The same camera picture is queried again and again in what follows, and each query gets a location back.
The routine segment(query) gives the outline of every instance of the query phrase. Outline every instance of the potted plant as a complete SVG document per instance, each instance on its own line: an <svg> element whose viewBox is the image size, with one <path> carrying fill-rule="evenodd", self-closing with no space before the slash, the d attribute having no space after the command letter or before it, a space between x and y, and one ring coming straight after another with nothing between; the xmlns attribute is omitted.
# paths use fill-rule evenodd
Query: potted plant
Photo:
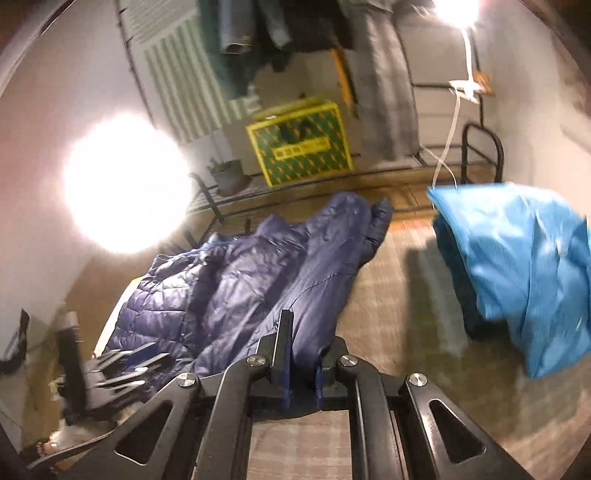
<svg viewBox="0 0 591 480"><path fill-rule="evenodd" d="M251 181L250 177L244 175L240 160L218 162L212 158L207 169L217 183L217 194L222 197L236 195Z"/></svg>

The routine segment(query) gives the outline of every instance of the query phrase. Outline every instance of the striped fabric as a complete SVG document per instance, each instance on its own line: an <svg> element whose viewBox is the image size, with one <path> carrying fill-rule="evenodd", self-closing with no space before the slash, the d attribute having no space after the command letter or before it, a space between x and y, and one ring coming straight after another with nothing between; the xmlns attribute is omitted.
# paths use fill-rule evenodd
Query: striped fabric
<svg viewBox="0 0 591 480"><path fill-rule="evenodd" d="M164 118L179 144L188 144L261 108L254 86L249 95L227 100L201 42L201 28L194 0L124 0L124 19L132 54L146 73L140 81L150 82L160 101Z"/></svg>

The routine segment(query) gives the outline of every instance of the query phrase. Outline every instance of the bright light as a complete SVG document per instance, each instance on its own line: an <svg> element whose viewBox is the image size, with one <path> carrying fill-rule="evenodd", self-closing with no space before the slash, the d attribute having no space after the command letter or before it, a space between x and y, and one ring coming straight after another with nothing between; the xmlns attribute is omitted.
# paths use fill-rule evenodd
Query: bright light
<svg viewBox="0 0 591 480"><path fill-rule="evenodd" d="M176 143L146 120L119 115L72 149L66 202L80 230L104 248L132 253L168 237L191 199Z"/></svg>
<svg viewBox="0 0 591 480"><path fill-rule="evenodd" d="M458 28L468 28L478 20L478 0L433 0L437 15Z"/></svg>

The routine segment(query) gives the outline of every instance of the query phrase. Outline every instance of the yellow label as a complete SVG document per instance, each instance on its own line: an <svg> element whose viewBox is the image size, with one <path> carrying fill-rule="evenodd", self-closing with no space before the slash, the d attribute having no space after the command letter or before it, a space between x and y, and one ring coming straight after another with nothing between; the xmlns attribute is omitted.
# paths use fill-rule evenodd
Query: yellow label
<svg viewBox="0 0 591 480"><path fill-rule="evenodd" d="M309 155L327 150L330 150L330 140L326 135L272 149L275 160L287 160L288 158L298 157L299 155Z"/></svg>

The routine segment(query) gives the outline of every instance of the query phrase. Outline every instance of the green and yellow box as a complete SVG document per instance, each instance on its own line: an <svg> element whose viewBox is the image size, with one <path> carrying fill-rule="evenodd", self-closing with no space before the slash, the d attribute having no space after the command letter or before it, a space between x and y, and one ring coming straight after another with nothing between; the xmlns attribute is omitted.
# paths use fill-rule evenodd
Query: green and yellow box
<svg viewBox="0 0 591 480"><path fill-rule="evenodd" d="M261 117L246 130L269 187L353 169L336 103L307 99Z"/></svg>

